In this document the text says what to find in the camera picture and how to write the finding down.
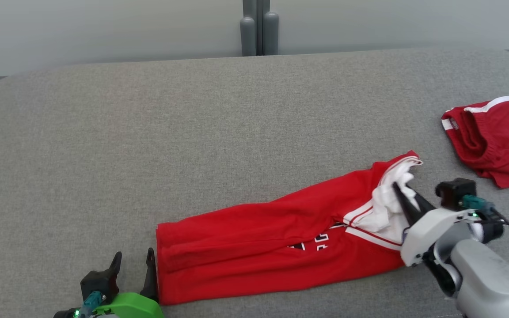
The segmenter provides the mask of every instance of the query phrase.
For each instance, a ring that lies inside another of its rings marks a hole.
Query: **folded red shorts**
[[[392,190],[406,187],[413,151],[268,203],[242,204],[157,228],[162,304],[282,292],[403,265],[408,226]]]
[[[441,121],[463,163],[509,188],[509,96],[452,108]]]

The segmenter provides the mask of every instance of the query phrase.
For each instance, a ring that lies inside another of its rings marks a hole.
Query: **dark red fabric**
[[[402,266],[398,250],[346,233],[342,222],[371,200],[388,168],[411,156],[418,155],[410,151],[268,203],[159,224],[161,303],[300,290]]]
[[[509,188],[509,96],[455,107],[441,119],[461,161]]]

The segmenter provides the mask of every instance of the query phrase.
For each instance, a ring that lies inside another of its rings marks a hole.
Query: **gray fabric surface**
[[[157,223],[270,201],[410,149],[413,186],[476,178],[441,127],[509,95],[509,53],[483,49],[92,64],[0,81],[0,317],[78,306],[80,279],[123,251],[142,288]],[[509,216],[509,189],[477,179]],[[509,230],[491,247],[509,261]],[[163,308],[167,318],[452,317],[423,267],[299,292]]]

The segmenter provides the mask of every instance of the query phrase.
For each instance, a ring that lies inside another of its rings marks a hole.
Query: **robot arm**
[[[474,181],[440,183],[441,208],[417,194],[419,210],[393,187],[410,224],[400,252],[406,266],[423,262],[465,317],[509,318],[509,264],[484,245],[501,237],[503,221],[477,200]]]

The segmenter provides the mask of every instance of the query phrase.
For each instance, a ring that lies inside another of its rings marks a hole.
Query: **red garment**
[[[159,224],[161,303],[300,290],[402,266],[408,223],[387,193],[418,164],[410,151],[275,201]]]
[[[441,119],[461,161],[509,188],[509,96],[455,107]]]

